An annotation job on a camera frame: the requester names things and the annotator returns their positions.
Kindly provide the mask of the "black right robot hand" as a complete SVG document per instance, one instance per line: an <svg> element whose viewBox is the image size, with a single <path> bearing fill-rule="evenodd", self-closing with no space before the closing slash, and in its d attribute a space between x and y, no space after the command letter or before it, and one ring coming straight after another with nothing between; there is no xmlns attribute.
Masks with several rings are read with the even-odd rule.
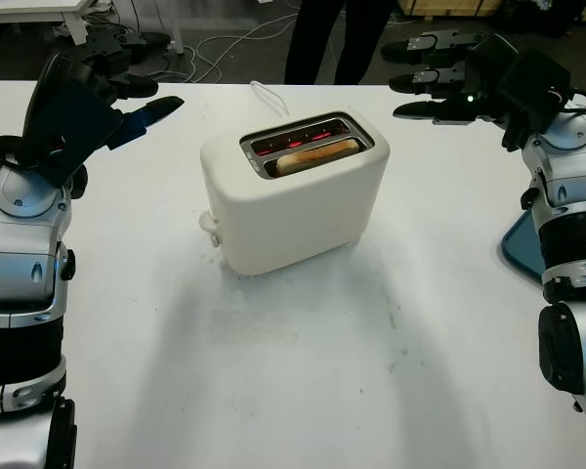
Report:
<svg viewBox="0 0 586 469"><path fill-rule="evenodd" d="M391 64L424 67L389 80L394 92L431 97L397 107L396 118L467 125L500 122L507 112L496 87L517 51L492 33L427 31L383 46L381 55Z"/></svg>

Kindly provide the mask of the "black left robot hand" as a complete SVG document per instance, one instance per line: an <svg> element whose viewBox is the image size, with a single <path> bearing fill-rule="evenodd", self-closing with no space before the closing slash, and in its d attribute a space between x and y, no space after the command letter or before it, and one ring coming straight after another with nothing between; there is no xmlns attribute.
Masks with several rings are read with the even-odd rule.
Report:
<svg viewBox="0 0 586 469"><path fill-rule="evenodd" d="M129 32L118 26L89 33L83 44L46 61L28 104L23 130L28 130L33 118L71 80L84 84L110 105L155 95L158 84L131 74L129 68L163 54L170 44L171 37L165 33Z"/></svg>

